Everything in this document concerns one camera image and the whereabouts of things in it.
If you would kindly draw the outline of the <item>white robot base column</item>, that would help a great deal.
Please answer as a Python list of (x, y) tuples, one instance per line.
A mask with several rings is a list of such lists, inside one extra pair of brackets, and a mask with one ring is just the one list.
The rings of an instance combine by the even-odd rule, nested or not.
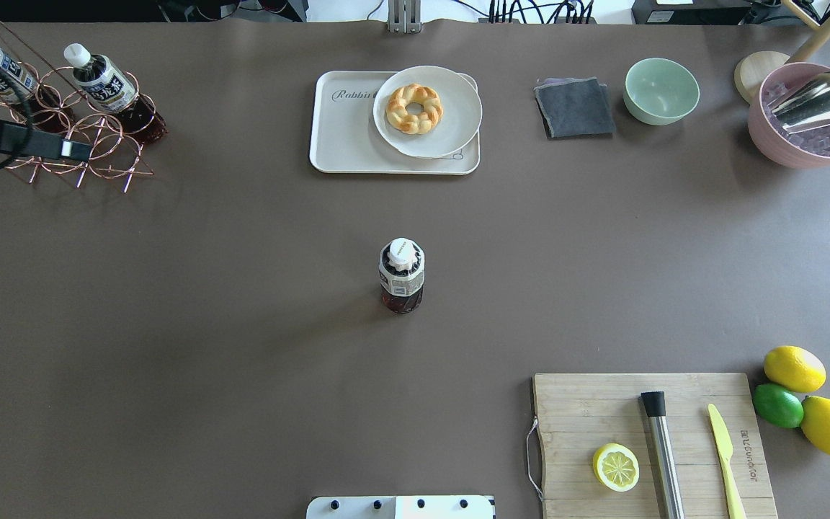
[(306, 518), (495, 518), (494, 497), (477, 494), (318, 497)]

